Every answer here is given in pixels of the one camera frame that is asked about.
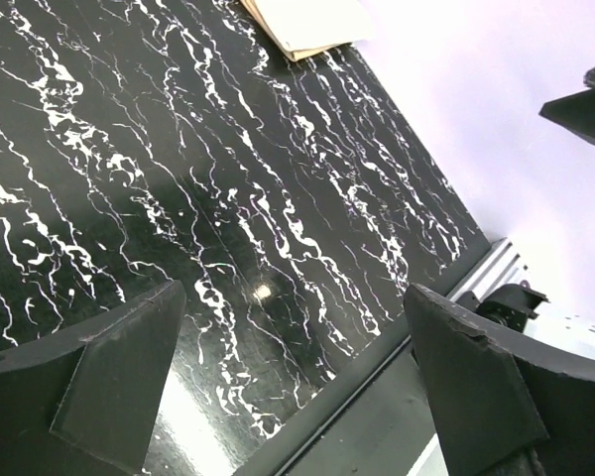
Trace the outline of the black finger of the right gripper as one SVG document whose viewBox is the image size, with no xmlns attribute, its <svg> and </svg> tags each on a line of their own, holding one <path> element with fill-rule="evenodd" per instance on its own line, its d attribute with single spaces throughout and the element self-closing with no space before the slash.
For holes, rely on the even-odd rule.
<svg viewBox="0 0 595 476">
<path fill-rule="evenodd" d="M 595 67 L 583 82 L 585 90 L 545 102 L 539 115 L 595 146 Z"/>
</svg>

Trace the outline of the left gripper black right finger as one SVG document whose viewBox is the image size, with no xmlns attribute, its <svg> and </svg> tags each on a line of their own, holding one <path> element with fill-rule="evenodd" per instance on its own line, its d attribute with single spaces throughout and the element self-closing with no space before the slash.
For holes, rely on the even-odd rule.
<svg viewBox="0 0 595 476">
<path fill-rule="evenodd" d="M 595 360 L 411 285 L 405 314 L 451 475 L 595 475 Z"/>
</svg>

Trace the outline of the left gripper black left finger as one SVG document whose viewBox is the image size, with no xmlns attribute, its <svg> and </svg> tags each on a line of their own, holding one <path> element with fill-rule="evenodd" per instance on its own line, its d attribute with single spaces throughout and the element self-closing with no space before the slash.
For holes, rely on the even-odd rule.
<svg viewBox="0 0 595 476">
<path fill-rule="evenodd" d="M 0 351 L 0 475 L 139 474 L 185 302 L 166 282 Z"/>
</svg>

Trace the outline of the white printed t shirt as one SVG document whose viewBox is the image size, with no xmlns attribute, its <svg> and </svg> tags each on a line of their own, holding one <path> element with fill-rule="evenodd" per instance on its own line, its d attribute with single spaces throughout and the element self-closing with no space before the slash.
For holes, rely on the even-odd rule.
<svg viewBox="0 0 595 476">
<path fill-rule="evenodd" d="M 260 0 L 242 4 L 287 52 L 353 43 L 372 33 L 359 1 Z"/>
</svg>

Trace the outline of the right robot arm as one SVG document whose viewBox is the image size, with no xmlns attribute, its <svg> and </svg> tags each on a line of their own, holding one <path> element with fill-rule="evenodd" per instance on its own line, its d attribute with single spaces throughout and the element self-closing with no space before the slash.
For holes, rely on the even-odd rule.
<svg viewBox="0 0 595 476">
<path fill-rule="evenodd" d="M 539 115 L 595 146 L 595 66 L 583 83 L 582 91 L 546 102 Z M 508 238 L 495 242 L 448 298 L 532 339 L 595 360 L 595 323 L 533 289 L 528 267 Z"/>
</svg>

